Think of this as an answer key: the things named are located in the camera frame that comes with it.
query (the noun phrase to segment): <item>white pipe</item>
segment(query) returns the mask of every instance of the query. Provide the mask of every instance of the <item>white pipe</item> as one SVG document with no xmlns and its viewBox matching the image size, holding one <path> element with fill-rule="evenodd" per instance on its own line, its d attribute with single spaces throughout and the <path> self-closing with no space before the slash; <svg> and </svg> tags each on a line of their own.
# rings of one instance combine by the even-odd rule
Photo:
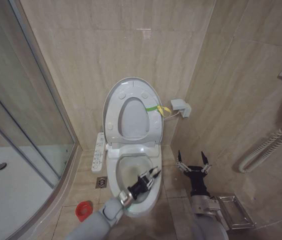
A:
<svg viewBox="0 0 282 240">
<path fill-rule="evenodd" d="M 240 163 L 238 170 L 241 173 L 250 173 L 260 164 L 262 164 L 272 153 L 274 153 L 282 145 L 282 127 L 274 132 L 266 141 L 254 149 Z"/>
</svg>

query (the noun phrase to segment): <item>power cord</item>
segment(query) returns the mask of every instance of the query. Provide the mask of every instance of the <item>power cord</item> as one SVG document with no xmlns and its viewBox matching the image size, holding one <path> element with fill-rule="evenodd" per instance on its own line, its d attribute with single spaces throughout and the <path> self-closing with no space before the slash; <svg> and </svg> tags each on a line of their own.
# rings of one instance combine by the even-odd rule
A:
<svg viewBox="0 0 282 240">
<path fill-rule="evenodd" d="M 163 120 L 170 119 L 170 118 L 172 118 L 172 117 L 174 117 L 174 116 L 178 115 L 179 113 L 181 113 L 181 111 L 180 111 L 180 110 L 179 110 L 179 111 L 177 111 L 177 113 L 176 113 L 176 114 L 173 114 L 173 115 L 171 115 L 171 116 L 168 116 L 168 117 L 164 118 Z"/>
</svg>

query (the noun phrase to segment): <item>glass shower door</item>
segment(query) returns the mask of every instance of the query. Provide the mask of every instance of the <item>glass shower door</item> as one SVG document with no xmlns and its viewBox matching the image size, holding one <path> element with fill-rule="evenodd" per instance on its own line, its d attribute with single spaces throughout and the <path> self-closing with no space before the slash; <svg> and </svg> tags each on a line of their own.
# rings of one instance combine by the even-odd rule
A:
<svg viewBox="0 0 282 240">
<path fill-rule="evenodd" d="M 74 140 L 8 7 L 0 7 L 0 104 L 32 144 L 20 149 L 31 157 L 35 148 L 60 178 Z"/>
<path fill-rule="evenodd" d="M 15 129 L 13 125 L 8 126 L 11 122 L 7 116 L 0 115 L 0 118 L 5 120 L 11 132 Z M 27 144 L 22 142 L 22 133 L 18 136 L 18 132 L 15 132 L 14 139 L 21 142 L 21 145 Z M 58 181 L 53 172 L 44 174 L 54 177 L 55 183 Z M 0 240 L 8 238 L 24 225 L 52 191 L 46 179 L 0 134 Z"/>
</svg>

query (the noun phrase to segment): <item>yellow tag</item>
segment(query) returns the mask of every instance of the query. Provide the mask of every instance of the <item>yellow tag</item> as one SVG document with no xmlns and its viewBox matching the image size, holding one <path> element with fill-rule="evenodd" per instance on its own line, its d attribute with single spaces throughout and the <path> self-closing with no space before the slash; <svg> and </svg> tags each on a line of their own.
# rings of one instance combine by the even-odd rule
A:
<svg viewBox="0 0 282 240">
<path fill-rule="evenodd" d="M 159 111 L 159 113 L 160 113 L 160 114 L 162 115 L 162 117 L 164 117 L 164 118 L 166 118 L 166 116 L 164 115 L 164 110 L 170 113 L 169 116 L 171 116 L 171 114 L 172 114 L 171 110 L 170 110 L 169 108 L 167 108 L 166 106 L 159 106 L 159 105 L 158 105 L 158 106 L 157 106 L 157 110 Z"/>
</svg>

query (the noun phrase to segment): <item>bidet control panel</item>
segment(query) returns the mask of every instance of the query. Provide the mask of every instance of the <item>bidet control panel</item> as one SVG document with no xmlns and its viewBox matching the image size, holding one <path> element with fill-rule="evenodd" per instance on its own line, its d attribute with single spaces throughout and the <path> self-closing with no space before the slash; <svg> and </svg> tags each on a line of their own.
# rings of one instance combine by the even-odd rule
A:
<svg viewBox="0 0 282 240">
<path fill-rule="evenodd" d="M 91 166 L 91 171 L 93 173 L 98 173 L 102 169 L 103 156 L 105 152 L 105 134 L 103 132 L 99 132 L 97 134 L 94 156 Z"/>
</svg>

